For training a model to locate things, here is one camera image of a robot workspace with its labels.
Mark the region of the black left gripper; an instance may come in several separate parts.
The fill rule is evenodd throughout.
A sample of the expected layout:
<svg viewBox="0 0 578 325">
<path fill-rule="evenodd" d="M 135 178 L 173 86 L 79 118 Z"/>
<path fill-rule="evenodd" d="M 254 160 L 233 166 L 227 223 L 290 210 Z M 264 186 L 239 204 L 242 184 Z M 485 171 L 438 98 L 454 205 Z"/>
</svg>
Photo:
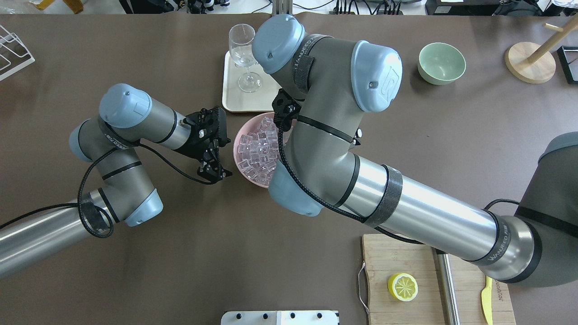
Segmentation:
<svg viewBox="0 0 578 325">
<path fill-rule="evenodd" d="M 200 161 L 197 175 L 214 182 L 233 175 L 223 167 L 219 156 L 219 150 L 231 142 L 227 137 L 227 118 L 222 107 L 202 108 L 184 117 L 179 125 L 189 134 L 175 152 Z"/>
</svg>

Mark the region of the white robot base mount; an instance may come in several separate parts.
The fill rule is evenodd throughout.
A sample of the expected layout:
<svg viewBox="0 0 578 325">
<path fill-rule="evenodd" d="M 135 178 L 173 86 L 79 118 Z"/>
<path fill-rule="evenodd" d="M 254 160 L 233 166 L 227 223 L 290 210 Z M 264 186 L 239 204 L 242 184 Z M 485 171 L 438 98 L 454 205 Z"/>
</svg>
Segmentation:
<svg viewBox="0 0 578 325">
<path fill-rule="evenodd" d="M 338 311 L 310 309 L 286 311 L 229 311 L 221 325 L 339 325 Z"/>
</svg>

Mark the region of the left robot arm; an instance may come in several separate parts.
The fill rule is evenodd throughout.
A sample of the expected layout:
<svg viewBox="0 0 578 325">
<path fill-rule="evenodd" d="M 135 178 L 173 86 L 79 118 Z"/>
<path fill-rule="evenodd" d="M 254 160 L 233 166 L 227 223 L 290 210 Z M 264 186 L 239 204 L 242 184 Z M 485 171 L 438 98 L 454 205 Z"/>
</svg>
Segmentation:
<svg viewBox="0 0 578 325">
<path fill-rule="evenodd" d="M 137 149 L 158 144 L 200 163 L 196 175 L 213 185 L 232 173 L 219 151 L 230 143 L 222 107 L 181 114 L 126 83 L 111 86 L 98 114 L 70 134 L 70 149 L 89 163 L 68 202 L 26 213 L 1 227 L 1 278 L 30 267 L 85 238 L 107 238 L 118 224 L 138 226 L 161 214 L 163 202 Z"/>
</svg>

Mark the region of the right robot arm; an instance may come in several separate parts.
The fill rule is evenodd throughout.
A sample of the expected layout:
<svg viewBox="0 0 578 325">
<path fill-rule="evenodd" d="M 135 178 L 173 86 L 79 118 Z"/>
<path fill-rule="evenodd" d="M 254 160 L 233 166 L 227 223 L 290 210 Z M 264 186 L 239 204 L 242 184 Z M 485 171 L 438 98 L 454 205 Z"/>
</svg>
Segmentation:
<svg viewBox="0 0 578 325">
<path fill-rule="evenodd" d="M 278 15 L 253 52 L 298 105 L 285 154 L 329 206 L 529 287 L 577 280 L 577 90 L 502 60 L 535 19 Z"/>
</svg>

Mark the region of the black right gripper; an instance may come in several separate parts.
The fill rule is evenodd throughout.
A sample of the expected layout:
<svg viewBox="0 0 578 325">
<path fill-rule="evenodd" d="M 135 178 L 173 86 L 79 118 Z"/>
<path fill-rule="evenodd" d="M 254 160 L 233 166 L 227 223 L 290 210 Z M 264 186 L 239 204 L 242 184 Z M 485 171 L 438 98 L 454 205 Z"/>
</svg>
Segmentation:
<svg viewBox="0 0 578 325">
<path fill-rule="evenodd" d="M 272 108 L 274 111 L 273 122 L 277 129 L 287 132 L 292 127 L 293 119 L 298 117 L 302 106 L 281 88 L 273 99 Z"/>
</svg>

